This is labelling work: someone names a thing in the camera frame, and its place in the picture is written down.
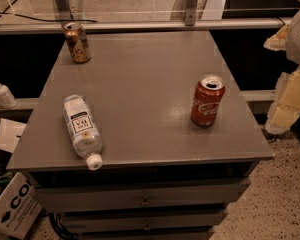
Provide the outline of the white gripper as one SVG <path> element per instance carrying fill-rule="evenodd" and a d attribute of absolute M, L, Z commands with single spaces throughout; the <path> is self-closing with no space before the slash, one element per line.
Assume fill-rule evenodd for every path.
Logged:
<path fill-rule="evenodd" d="M 272 51 L 285 51 L 289 60 L 300 65 L 300 10 L 289 24 L 282 26 L 268 38 L 264 48 Z M 300 66 L 291 74 L 283 72 L 274 92 L 265 130 L 270 134 L 283 134 L 300 117 Z"/>

